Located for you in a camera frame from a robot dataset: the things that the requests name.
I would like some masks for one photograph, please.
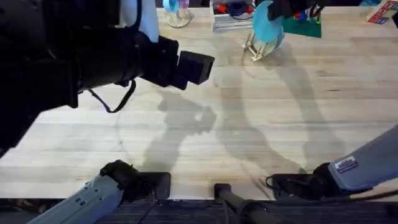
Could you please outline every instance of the toy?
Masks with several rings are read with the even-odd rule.
[[[383,0],[366,19],[375,24],[385,24],[398,12],[398,0]]]

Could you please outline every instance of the black cable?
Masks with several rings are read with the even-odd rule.
[[[275,190],[275,187],[268,184],[268,180],[272,178],[271,176],[266,177],[265,183],[261,181],[262,185],[265,185],[265,187]],[[377,200],[381,198],[386,198],[386,197],[391,197],[398,195],[398,190],[391,190],[389,192],[384,192],[376,195],[371,195],[371,196],[365,196],[365,197],[360,197],[360,198],[340,198],[340,197],[334,197],[334,198],[325,198],[322,201],[311,201],[311,202],[304,202],[304,203],[288,203],[288,202],[280,202],[280,201],[265,201],[264,203],[269,203],[273,205],[280,205],[280,206],[312,206],[312,205],[323,205],[323,204],[331,204],[331,203],[355,203],[355,202],[363,202],[363,201],[368,201],[368,200]]]
[[[141,25],[142,19],[142,0],[137,0],[137,19],[136,22],[131,26],[134,30],[138,30]]]
[[[148,210],[146,211],[146,213],[145,213],[145,214],[141,217],[141,219],[138,221],[137,224],[141,224],[142,221],[144,221],[144,219],[148,216],[148,214],[150,213],[150,211],[152,211],[152,210],[155,208],[156,205],[157,205],[157,204],[155,203],[155,204],[153,204],[152,206],[150,206],[150,207],[148,208]]]
[[[126,105],[127,101],[130,99],[131,95],[134,93],[134,90],[136,90],[136,81],[131,80],[131,86],[130,89],[127,91],[127,93],[124,95],[123,99],[120,101],[119,106],[115,110],[111,110],[111,108],[105,103],[104,100],[101,99],[101,97],[96,94],[93,90],[88,90],[105,108],[106,112],[108,113],[117,113],[121,109],[124,108]]]

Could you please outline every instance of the cable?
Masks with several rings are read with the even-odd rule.
[[[157,204],[155,203],[155,204],[153,204],[152,206],[150,206],[150,207],[148,208],[148,210],[146,211],[146,213],[145,213],[145,214],[141,217],[141,219],[138,221],[137,224],[141,224],[142,221],[144,221],[144,219],[148,216],[149,212],[152,211],[152,210],[155,208],[156,205],[157,205]]]
[[[131,86],[130,86],[129,91],[127,91],[127,93],[124,95],[123,99],[120,101],[119,106],[115,110],[111,110],[111,108],[105,103],[105,101],[102,100],[101,97],[98,94],[96,94],[93,90],[88,90],[88,91],[94,96],[94,98],[96,98],[104,106],[106,112],[117,113],[121,109],[124,108],[127,101],[130,99],[131,95],[134,93],[134,90],[136,90],[136,86],[137,86],[136,81],[131,80]]]
[[[266,177],[266,181],[260,181],[262,185],[265,187],[275,190],[275,187],[268,184],[268,180],[272,178],[271,176]],[[331,204],[331,203],[355,203],[355,202],[363,202],[368,200],[377,200],[381,198],[391,197],[398,195],[398,190],[391,190],[389,192],[384,192],[376,195],[365,196],[360,198],[341,198],[341,197],[333,197],[333,198],[325,198],[322,201],[312,201],[312,202],[304,202],[304,203],[288,203],[288,202],[280,202],[280,201],[265,201],[264,203],[269,203],[272,205],[280,205],[280,206],[312,206],[312,205],[323,205],[323,204]]]

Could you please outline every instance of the blue object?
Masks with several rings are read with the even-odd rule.
[[[257,6],[253,17],[253,30],[256,37],[265,42],[275,40],[282,30],[282,16],[268,20],[268,6],[272,1],[264,1]]]
[[[380,4],[381,0],[363,0],[360,6],[377,6]]]
[[[177,12],[180,7],[178,0],[163,0],[163,8],[167,12]]]
[[[382,17],[376,21],[377,24],[385,24],[388,21],[387,17]]]
[[[306,13],[305,13],[305,12],[301,12],[298,21],[303,22],[303,21],[305,21],[306,19],[307,19]]]
[[[279,32],[278,41],[276,42],[275,49],[278,48],[278,47],[281,45],[282,40],[284,39],[284,37],[285,37],[285,34],[284,34],[284,30],[283,30],[283,28],[282,28],[282,29],[280,30],[280,32]]]

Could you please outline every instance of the sticker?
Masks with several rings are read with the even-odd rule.
[[[357,166],[358,162],[356,162],[353,156],[347,157],[346,159],[343,159],[335,164],[336,170],[339,172],[339,174],[354,169]]]
[[[387,22],[388,18],[382,17],[379,20],[376,21],[377,24],[385,24]]]

